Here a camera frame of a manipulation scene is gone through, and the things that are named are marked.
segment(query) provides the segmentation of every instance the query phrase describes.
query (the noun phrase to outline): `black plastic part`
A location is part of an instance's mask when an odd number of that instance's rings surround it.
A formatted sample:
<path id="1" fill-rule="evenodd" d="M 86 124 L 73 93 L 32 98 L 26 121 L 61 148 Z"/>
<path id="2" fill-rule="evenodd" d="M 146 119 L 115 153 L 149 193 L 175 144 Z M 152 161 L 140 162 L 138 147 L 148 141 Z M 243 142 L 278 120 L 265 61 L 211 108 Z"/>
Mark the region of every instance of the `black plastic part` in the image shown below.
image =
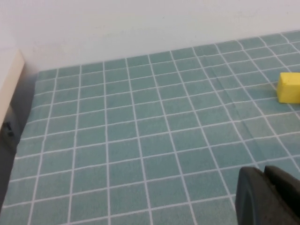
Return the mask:
<path id="1" fill-rule="evenodd" d="M 277 167 L 267 166 L 265 174 L 242 167 L 235 201 L 238 224 L 300 225 L 299 187 L 297 179 Z"/>

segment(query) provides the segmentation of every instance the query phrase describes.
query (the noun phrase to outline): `grid pattern tablecloth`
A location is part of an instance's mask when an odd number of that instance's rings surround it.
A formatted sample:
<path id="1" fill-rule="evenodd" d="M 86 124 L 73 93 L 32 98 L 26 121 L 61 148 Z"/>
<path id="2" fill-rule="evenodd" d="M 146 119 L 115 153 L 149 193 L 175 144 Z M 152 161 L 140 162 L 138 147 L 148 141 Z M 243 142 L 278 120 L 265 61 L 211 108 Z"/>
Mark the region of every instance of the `grid pattern tablecloth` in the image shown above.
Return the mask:
<path id="1" fill-rule="evenodd" d="M 0 224 L 232 225 L 239 168 L 300 178 L 300 31 L 39 73 Z"/>

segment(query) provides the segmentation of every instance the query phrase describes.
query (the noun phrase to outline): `yellow sponge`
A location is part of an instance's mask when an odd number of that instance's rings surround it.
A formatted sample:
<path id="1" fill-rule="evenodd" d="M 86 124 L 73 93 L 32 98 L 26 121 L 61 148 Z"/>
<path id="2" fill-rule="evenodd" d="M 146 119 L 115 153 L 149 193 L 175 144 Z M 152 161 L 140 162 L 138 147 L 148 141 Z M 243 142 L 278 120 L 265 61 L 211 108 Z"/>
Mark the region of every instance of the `yellow sponge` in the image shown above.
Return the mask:
<path id="1" fill-rule="evenodd" d="M 277 96 L 281 103 L 300 103 L 300 73 L 280 73 Z"/>

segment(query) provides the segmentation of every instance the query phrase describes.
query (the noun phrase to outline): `white wall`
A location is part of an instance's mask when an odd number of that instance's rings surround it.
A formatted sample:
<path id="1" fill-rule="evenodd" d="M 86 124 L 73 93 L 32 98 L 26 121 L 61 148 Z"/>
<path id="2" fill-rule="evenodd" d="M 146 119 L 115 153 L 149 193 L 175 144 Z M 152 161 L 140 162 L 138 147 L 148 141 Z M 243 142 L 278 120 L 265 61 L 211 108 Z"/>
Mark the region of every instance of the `white wall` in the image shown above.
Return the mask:
<path id="1" fill-rule="evenodd" d="M 1 0 L 29 73 L 300 29 L 298 0 Z"/>

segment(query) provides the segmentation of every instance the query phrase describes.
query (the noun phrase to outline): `white furniture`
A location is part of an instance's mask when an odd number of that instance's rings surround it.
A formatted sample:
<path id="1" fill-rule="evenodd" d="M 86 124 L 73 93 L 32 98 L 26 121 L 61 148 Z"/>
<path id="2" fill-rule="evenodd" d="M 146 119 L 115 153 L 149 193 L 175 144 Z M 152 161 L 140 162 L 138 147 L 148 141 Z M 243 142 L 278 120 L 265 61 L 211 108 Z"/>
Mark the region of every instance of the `white furniture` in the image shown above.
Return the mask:
<path id="1" fill-rule="evenodd" d="M 24 67 L 18 49 L 0 50 L 0 124 L 2 125 L 11 98 Z"/>

